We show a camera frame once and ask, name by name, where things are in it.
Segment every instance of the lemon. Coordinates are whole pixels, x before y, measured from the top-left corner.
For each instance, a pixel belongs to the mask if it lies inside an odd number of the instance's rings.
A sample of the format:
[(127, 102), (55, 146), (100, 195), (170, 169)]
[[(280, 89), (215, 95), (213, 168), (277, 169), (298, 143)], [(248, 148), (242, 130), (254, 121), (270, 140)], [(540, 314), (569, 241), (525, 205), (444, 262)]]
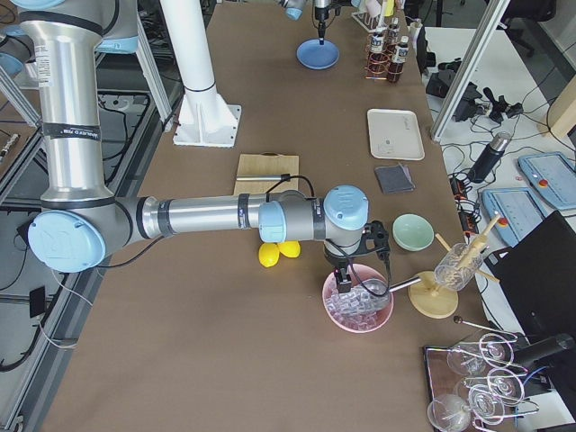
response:
[(258, 260), (264, 267), (275, 266), (280, 258), (280, 251), (275, 243), (263, 243), (258, 250)]
[(285, 257), (297, 258), (300, 256), (300, 243), (297, 241), (285, 241), (284, 243), (278, 243), (278, 249), (280, 253)]

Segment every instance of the floor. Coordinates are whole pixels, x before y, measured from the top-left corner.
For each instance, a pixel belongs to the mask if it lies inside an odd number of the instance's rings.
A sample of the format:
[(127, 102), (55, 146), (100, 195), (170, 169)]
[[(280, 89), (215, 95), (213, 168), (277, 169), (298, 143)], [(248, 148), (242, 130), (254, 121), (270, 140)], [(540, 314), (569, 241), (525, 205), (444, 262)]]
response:
[[(444, 0), (443, 9), (443, 27), (472, 29), (478, 26), (486, 3), (484, 0), (464, 0), (463, 4), (461, 0)], [(419, 10), (426, 26), (436, 26), (437, 0), (424, 0)], [(526, 49), (515, 45), (534, 80), (542, 82), (540, 89), (544, 97), (548, 100), (555, 98), (576, 74), (574, 68), (538, 23), (515, 20), (512, 28), (524, 30), (523, 39), (535, 47), (534, 56), (529, 58)], [(570, 138), (576, 143), (576, 128), (572, 130)]]

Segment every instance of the office chair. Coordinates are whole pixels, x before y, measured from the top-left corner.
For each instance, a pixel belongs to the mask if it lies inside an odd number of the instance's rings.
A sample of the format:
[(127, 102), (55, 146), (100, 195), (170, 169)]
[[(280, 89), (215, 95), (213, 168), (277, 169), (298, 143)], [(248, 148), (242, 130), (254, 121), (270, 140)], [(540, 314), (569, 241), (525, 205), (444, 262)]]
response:
[(502, 16), (502, 23), (506, 25), (506, 34), (511, 41), (528, 50), (527, 55), (534, 55), (534, 47), (522, 39), (522, 30), (511, 29), (510, 24), (514, 18), (524, 18), (536, 23), (549, 21), (556, 15), (556, 0), (512, 0)]

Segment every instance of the white table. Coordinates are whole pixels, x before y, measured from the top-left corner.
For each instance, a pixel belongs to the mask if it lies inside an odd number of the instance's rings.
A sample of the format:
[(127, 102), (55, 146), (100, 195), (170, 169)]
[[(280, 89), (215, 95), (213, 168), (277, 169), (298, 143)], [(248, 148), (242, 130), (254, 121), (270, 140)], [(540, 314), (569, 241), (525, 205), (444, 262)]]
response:
[[(462, 58), (473, 34), (474, 30), (472, 29), (426, 28), (428, 50), (436, 53), (436, 62), (438, 64), (450, 62), (456, 58)], [(497, 99), (500, 95), (504, 95), (509, 104), (522, 102), (525, 113), (536, 110), (529, 114), (529, 116), (539, 122), (545, 122), (548, 103), (539, 89), (534, 90), (536, 87), (535, 80), (531, 77), (504, 31), (496, 31), (494, 33), (488, 48), (484, 52), (472, 76), (472, 82), (478, 86), (480, 93), (482, 93), (482, 89), (487, 86), (492, 90)], [(436, 116), (437, 112), (440, 111), (443, 100), (430, 95), (427, 98), (430, 110), (432, 110), (433, 116)], [(476, 127), (472, 127), (474, 131), (478, 132), (472, 132), (471, 125), (470, 120), (456, 122), (452, 119), (442, 136), (440, 144), (445, 146), (444, 158), (446, 171), (448, 173), (452, 173), (456, 169), (470, 168), (473, 165), (470, 156), (475, 160), (484, 149), (485, 143), (491, 140), (491, 134), (482, 128), (491, 130), (495, 126), (498, 126), (497, 123), (490, 120), (487, 116), (479, 117), (476, 122)], [(529, 186), (518, 169), (517, 160), (519, 156), (537, 153), (533, 148), (541, 151), (561, 151), (569, 159), (573, 160), (574, 158), (573, 151), (571, 152), (568, 148), (562, 146), (552, 136), (540, 135), (537, 124), (525, 116), (520, 116), (518, 121), (517, 119), (505, 120), (501, 127), (497, 128), (494, 133), (498, 131), (507, 131), (512, 135), (513, 140), (508, 145), (506, 154), (501, 160), (501, 165), (496, 171), (496, 181), (488, 186), (489, 188)], [(558, 138), (569, 146), (572, 146), (567, 137)], [(472, 144), (471, 150), (467, 147), (449, 146), (451, 143), (465, 145), (473, 141), (482, 142)], [(491, 179), (492, 175), (488, 175), (487, 180), (490, 181)], [(469, 193), (469, 197), (476, 200), (478, 198), (476, 190), (482, 188), (484, 185), (485, 184), (476, 185), (474, 190)], [(544, 201), (543, 204), (547, 210), (552, 211), (552, 208), (547, 206)], [(575, 211), (565, 211), (564, 213), (574, 214)], [(487, 219), (486, 212), (482, 208), (482, 221), (479, 224), (480, 230), (485, 227)], [(568, 219), (568, 222), (573, 228), (576, 227), (576, 218)], [(491, 250), (498, 250), (505, 246), (498, 235), (494, 233), (490, 234), (489, 247)], [(481, 276), (477, 282), (481, 288), (486, 286), (485, 280)], [(504, 329), (522, 331), (522, 328), (509, 307), (503, 291), (497, 283), (490, 282), (482, 297), (488, 304), (493, 318), (496, 319)], [(487, 317), (492, 319), (491, 314), (488, 312)], [(558, 396), (558, 393), (553, 392), (547, 395), (536, 396), (532, 399), (540, 404), (541, 411), (537, 415), (527, 416), (521, 419), (518, 422), (518, 429), (534, 430), (574, 421), (570, 412), (564, 406), (562, 399)]]

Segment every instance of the pink bowl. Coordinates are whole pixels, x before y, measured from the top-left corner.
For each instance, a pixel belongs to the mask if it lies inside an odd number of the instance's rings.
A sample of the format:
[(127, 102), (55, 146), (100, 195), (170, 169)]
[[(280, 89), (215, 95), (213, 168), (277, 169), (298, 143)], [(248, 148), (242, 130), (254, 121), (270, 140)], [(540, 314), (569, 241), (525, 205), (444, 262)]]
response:
[[(365, 281), (366, 279), (371, 279), (371, 278), (380, 279), (381, 281), (386, 281), (386, 278), (384, 276), (382, 276), (376, 270), (374, 270), (373, 268), (371, 268), (367, 265), (354, 264), (354, 269), (356, 270), (358, 277), (360, 277), (360, 279), (362, 279), (363, 281)], [(351, 274), (351, 276), (352, 276), (352, 286), (357, 285), (359, 281), (356, 279), (356, 277), (354, 276), (353, 273)], [(343, 322), (336, 320), (336, 318), (334, 318), (334, 316), (332, 316), (332, 314), (330, 313), (330, 311), (326, 307), (326, 299), (328, 299), (330, 297), (330, 295), (332, 294), (332, 292), (336, 289), (337, 289), (336, 288), (336, 277), (334, 277), (334, 274), (331, 273), (326, 278), (326, 281), (324, 282), (324, 287), (322, 288), (322, 303), (324, 304), (324, 309), (326, 309), (326, 313), (328, 314), (330, 319), (334, 322), (334, 324), (339, 326), (341, 329), (344, 329), (346, 331), (350, 331), (352, 333), (369, 333), (371, 331), (379, 329), (381, 326), (386, 324), (386, 321), (388, 321), (388, 319), (392, 315), (392, 309), (394, 308), (394, 296), (392, 293), (390, 293), (390, 303), (384, 309), (378, 310), (376, 312), (376, 316), (375, 316), (376, 324), (374, 326), (372, 326), (366, 330), (359, 330), (359, 329), (355, 329), (355, 328), (350, 328), (349, 326), (345, 325)]]

